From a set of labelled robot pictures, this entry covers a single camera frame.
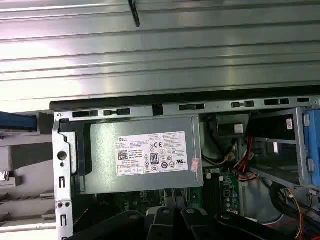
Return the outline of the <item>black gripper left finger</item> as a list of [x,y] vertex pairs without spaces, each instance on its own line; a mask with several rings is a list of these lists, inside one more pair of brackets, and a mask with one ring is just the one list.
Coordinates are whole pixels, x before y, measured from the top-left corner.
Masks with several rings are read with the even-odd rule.
[[175,212],[167,207],[154,207],[143,215],[129,210],[84,229],[69,240],[172,240]]

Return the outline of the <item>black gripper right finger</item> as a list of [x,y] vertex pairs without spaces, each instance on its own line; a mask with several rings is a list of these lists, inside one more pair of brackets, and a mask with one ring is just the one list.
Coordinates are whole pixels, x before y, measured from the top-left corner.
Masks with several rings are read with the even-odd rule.
[[185,208],[181,215],[195,240],[284,239],[283,233],[232,212],[220,212],[211,217],[198,208]]

